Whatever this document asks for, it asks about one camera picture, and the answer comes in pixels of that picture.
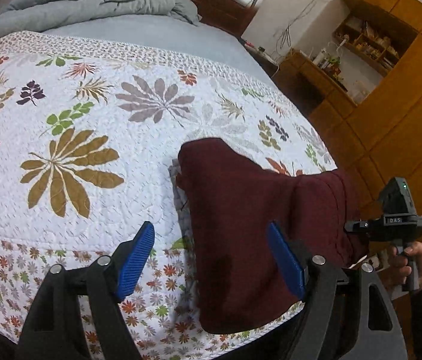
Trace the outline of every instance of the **quilted bedspread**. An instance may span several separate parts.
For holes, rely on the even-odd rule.
[[[211,359],[299,312],[297,303],[239,334],[201,328],[189,211],[173,180],[181,145],[203,137],[289,176],[335,168],[286,97],[224,64],[104,40],[1,38],[0,332],[18,341],[51,265],[86,266],[145,220],[154,249],[120,305],[144,359]],[[102,358],[80,302],[90,352]]]

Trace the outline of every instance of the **handle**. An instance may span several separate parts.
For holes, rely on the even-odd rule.
[[[419,275],[418,267],[414,257],[408,257],[408,266],[411,267],[411,274],[406,278],[406,283],[402,285],[403,291],[417,291],[419,290]]]

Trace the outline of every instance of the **electrical wire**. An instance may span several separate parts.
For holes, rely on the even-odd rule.
[[[276,53],[279,57],[286,57],[286,55],[282,55],[280,50],[284,49],[287,46],[290,51],[288,53],[293,54],[293,38],[291,37],[291,27],[296,23],[298,20],[302,19],[303,17],[307,16],[313,8],[316,6],[318,0],[311,0],[308,5],[304,7],[304,9],[296,16],[293,20],[291,20],[284,31],[281,33],[280,37],[276,40]]]

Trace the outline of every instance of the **maroon towel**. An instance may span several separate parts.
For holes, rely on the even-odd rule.
[[[272,220],[339,267],[367,252],[366,242],[343,230],[347,219],[357,217],[357,200],[342,171],[281,175],[217,138],[185,143],[178,159],[191,213],[200,322],[207,332],[255,329],[297,301],[268,247]]]

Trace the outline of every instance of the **white wall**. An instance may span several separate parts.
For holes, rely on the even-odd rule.
[[[256,47],[264,47],[269,54],[276,51],[276,42],[289,22],[298,16],[312,0],[264,0],[243,38],[249,40]],[[302,19],[291,27],[290,35],[295,43],[301,38],[308,26],[326,6],[326,1],[317,0],[314,7]],[[280,53],[286,55],[289,47],[286,46]]]
[[[312,0],[264,0],[263,5],[256,14],[249,27],[243,34],[243,38],[249,40],[256,47],[261,46],[268,54],[278,59],[285,56],[289,46],[285,45],[276,52],[276,43],[282,31],[296,18]],[[322,44],[325,39],[318,40],[319,35],[329,38],[339,23],[347,15],[347,8],[337,0],[317,0],[309,13],[296,21],[290,28],[290,35],[294,47],[302,45],[311,47]],[[306,42],[306,38],[315,38],[312,42]]]

